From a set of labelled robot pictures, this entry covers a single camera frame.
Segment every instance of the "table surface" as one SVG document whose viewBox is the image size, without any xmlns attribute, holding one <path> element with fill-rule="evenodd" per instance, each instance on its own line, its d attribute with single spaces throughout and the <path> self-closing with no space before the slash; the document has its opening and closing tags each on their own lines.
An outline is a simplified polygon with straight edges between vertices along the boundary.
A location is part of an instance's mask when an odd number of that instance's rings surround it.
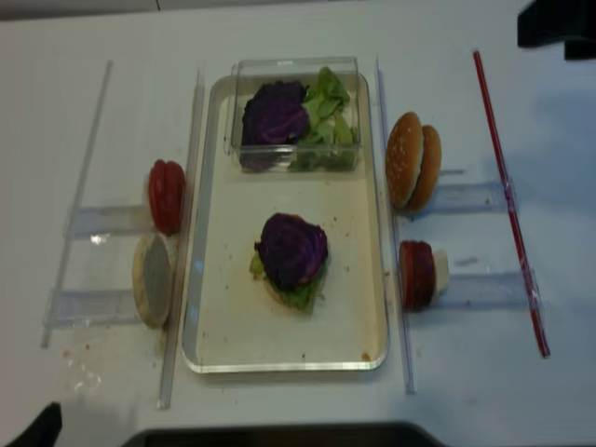
<svg viewBox="0 0 596 447">
<path fill-rule="evenodd" d="M 565 63 L 561 46 L 518 49 L 524 3 L 339 2 L 0 24 L 0 444 L 52 400 L 64 417 L 58 445 L 117 445 L 157 427 L 355 421 L 409 421 L 453 445 L 596 442 L 596 62 Z M 408 396 L 392 315 L 387 360 L 365 374 L 203 377 L 179 352 L 172 407 L 159 411 L 154 332 L 55 331 L 40 348 L 107 60 L 123 107 L 132 98 L 149 118 L 119 126 L 113 115 L 106 145 L 183 157 L 197 66 L 209 91 L 241 59 L 378 55 L 390 123 L 414 109 L 440 129 L 445 151 L 474 142 L 490 154 L 475 47 L 516 180 L 551 359 L 540 358 L 527 313 L 431 318 L 413 328 L 418 392 Z M 474 107 L 447 102 L 449 91 Z"/>
</svg>

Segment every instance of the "black object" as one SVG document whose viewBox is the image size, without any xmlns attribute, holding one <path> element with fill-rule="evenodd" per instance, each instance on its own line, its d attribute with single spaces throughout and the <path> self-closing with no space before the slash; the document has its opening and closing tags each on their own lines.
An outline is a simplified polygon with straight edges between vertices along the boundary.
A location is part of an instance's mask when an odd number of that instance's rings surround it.
<svg viewBox="0 0 596 447">
<path fill-rule="evenodd" d="M 535 0 L 518 17 L 518 47 L 565 43 L 565 59 L 596 59 L 595 0 Z"/>
<path fill-rule="evenodd" d="M 251 427 L 153 431 L 142 433 L 123 447 L 441 447 L 411 424 Z"/>
<path fill-rule="evenodd" d="M 52 447 L 61 430 L 60 404 L 53 402 L 7 447 Z"/>
</svg>

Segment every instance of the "purple cabbage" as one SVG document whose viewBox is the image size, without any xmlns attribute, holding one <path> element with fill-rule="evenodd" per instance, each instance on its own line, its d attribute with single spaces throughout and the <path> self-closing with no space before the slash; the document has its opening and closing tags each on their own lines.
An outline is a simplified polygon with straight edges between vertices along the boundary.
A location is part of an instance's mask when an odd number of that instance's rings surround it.
<svg viewBox="0 0 596 447">
<path fill-rule="evenodd" d="M 250 146 L 295 144 L 307 133 L 308 115 L 302 106 L 305 95 L 306 89 L 298 81 L 277 81 L 259 88 L 242 116 L 243 167 L 263 170 L 278 160 L 277 154 L 251 153 Z"/>
<path fill-rule="evenodd" d="M 327 236 L 300 216 L 274 214 L 254 244 L 267 278 L 281 289 L 309 282 L 327 261 Z"/>
</svg>

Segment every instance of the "red straw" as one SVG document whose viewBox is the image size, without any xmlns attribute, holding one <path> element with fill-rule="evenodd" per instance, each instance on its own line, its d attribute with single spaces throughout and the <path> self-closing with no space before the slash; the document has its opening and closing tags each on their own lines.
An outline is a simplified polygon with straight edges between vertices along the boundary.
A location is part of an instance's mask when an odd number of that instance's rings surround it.
<svg viewBox="0 0 596 447">
<path fill-rule="evenodd" d="M 538 343 L 538 349 L 542 357 L 550 357 L 549 344 L 547 343 L 547 336 L 544 332 L 542 318 L 540 317 L 540 307 L 538 302 L 538 289 L 535 287 L 528 258 L 523 246 L 522 231 L 520 229 L 520 222 L 518 221 L 518 213 L 515 207 L 515 197 L 513 196 L 509 184 L 509 176 L 507 167 L 505 166 L 505 158 L 503 157 L 503 150 L 501 149 L 501 142 L 496 131 L 496 122 L 494 121 L 493 106 L 491 105 L 491 98 L 488 94 L 488 87 L 486 85 L 486 78 L 484 77 L 484 69 L 482 68 L 481 54 L 478 50 L 474 51 L 474 62 L 476 63 L 476 72 L 478 73 L 478 80 L 481 84 L 482 99 L 484 101 L 484 110 L 486 111 L 486 119 L 488 120 L 488 127 L 491 131 L 491 138 L 493 139 L 494 155 L 496 157 L 496 164 L 499 167 L 499 174 L 501 175 L 501 182 L 505 186 L 505 199 L 509 208 L 509 221 L 511 222 L 511 230 L 513 231 L 513 238 L 515 239 L 515 247 L 518 251 L 518 258 L 520 259 L 520 267 L 523 272 L 523 280 L 525 282 L 525 289 L 528 294 L 528 305 L 530 306 L 530 316 L 532 317 L 532 324 L 534 326 L 534 334 Z"/>
</svg>

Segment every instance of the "top bun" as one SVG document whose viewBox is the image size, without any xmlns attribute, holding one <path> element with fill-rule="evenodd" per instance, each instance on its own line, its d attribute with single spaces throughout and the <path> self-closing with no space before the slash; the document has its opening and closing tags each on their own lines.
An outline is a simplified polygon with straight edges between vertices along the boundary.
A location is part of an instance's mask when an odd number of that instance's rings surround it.
<svg viewBox="0 0 596 447">
<path fill-rule="evenodd" d="M 389 135 L 385 154 L 385 174 L 391 202 L 403 208 L 410 201 L 420 175 L 423 133 L 414 112 L 402 116 Z"/>
<path fill-rule="evenodd" d="M 439 133 L 432 126 L 423 126 L 422 134 L 424 136 L 424 155 L 420 176 L 410 201 L 403 207 L 404 211 L 410 213 L 419 212 L 427 205 L 439 179 L 441 159 Z"/>
</svg>

